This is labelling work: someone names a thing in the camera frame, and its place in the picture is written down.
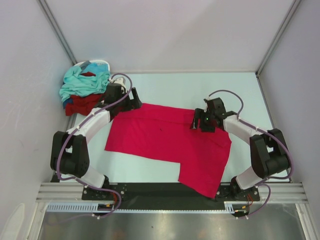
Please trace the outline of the pink red t shirt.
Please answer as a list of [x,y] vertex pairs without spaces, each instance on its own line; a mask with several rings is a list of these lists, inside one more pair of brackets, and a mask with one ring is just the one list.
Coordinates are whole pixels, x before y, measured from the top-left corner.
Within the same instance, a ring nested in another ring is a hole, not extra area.
[[214,198],[227,165],[232,141],[217,129],[191,129],[194,110],[144,103],[112,121],[105,150],[179,163],[178,181]]

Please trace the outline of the white laundry basket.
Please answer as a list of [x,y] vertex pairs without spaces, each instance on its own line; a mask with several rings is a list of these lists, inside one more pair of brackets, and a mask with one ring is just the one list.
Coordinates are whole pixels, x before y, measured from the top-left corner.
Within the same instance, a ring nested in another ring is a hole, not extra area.
[[90,73],[97,75],[104,72],[110,73],[110,65],[105,60],[86,60],[76,63],[75,66],[80,67],[82,74]]

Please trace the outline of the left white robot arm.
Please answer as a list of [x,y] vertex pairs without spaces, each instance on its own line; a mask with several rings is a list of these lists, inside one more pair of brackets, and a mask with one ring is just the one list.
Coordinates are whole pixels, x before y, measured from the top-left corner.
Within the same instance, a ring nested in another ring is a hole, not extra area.
[[88,144],[93,137],[122,112],[142,107],[131,78],[115,73],[102,100],[77,125],[67,131],[57,131],[53,136],[50,167],[60,181],[75,180],[93,189],[100,200],[110,196],[109,178],[96,170],[90,161]]

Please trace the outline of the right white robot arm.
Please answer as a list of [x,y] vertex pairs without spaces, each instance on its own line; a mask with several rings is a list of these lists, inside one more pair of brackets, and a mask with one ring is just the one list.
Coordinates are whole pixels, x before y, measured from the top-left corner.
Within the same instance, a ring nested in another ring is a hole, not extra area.
[[276,174],[287,171],[289,179],[294,165],[281,130],[264,130],[243,120],[235,111],[226,111],[221,98],[205,99],[206,108],[194,110],[191,129],[213,133],[220,129],[248,144],[251,166],[230,181],[228,196],[242,201],[249,190],[258,187]]

